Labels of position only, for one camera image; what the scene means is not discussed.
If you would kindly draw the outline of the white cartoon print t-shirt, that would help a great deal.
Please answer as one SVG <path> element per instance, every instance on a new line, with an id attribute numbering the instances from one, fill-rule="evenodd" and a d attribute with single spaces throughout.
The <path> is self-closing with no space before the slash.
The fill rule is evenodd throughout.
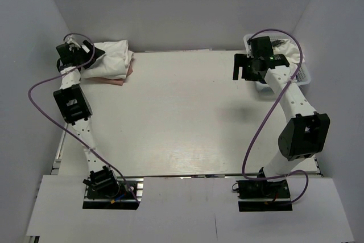
<path id="1" fill-rule="evenodd" d="M 129 49 L 129 41 L 101 42 L 96 43 L 95 47 L 104 50 L 106 54 L 98 58 L 90 68 L 83 70 L 81 77 L 125 78 L 131 59 L 134 58 L 134 52 Z"/>

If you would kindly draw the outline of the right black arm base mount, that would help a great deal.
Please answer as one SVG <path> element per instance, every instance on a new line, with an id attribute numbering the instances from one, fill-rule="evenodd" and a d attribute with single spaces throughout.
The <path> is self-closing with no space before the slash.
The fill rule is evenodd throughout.
<path id="1" fill-rule="evenodd" d="M 231 188 L 238 194 L 240 212 L 292 211 L 291 194 L 286 180 L 280 182 L 238 180 Z"/>

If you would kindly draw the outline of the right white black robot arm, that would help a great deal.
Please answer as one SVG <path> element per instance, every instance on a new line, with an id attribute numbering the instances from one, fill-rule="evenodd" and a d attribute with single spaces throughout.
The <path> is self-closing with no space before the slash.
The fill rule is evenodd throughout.
<path id="1" fill-rule="evenodd" d="M 264 80 L 276 95 L 276 100 L 248 146 L 247 155 L 277 106 L 281 107 L 286 118 L 286 126 L 278 137 L 278 152 L 262 168 L 263 176 L 257 182 L 257 191 L 269 197 L 278 189 L 276 181 L 296 174 L 298 171 L 295 167 L 300 162 L 323 150 L 330 118 L 326 113 L 317 112 L 308 102 L 282 55 L 253 59 L 242 53 L 235 54 L 233 80 L 239 78 L 246 81 Z"/>

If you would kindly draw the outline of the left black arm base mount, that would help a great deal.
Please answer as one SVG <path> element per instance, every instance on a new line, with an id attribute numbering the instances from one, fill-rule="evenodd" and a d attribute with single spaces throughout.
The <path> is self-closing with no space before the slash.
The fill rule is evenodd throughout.
<path id="1" fill-rule="evenodd" d="M 107 167 L 92 171 L 83 180 L 86 185 L 84 209 L 136 210 L 142 199 L 143 180 L 117 178 Z"/>

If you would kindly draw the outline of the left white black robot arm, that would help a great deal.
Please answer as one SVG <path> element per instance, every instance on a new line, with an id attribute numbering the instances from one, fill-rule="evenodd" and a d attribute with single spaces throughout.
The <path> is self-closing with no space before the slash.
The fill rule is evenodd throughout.
<path id="1" fill-rule="evenodd" d="M 104 163 L 95 156 L 96 143 L 92 132 L 92 109 L 80 87 L 81 70 L 92 55 L 92 45 L 84 41 L 85 51 L 77 42 L 65 42 L 56 47 L 60 56 L 57 68 L 61 74 L 60 89 L 53 93 L 65 122 L 71 125 L 74 135 L 82 140 L 89 172 L 102 170 Z"/>

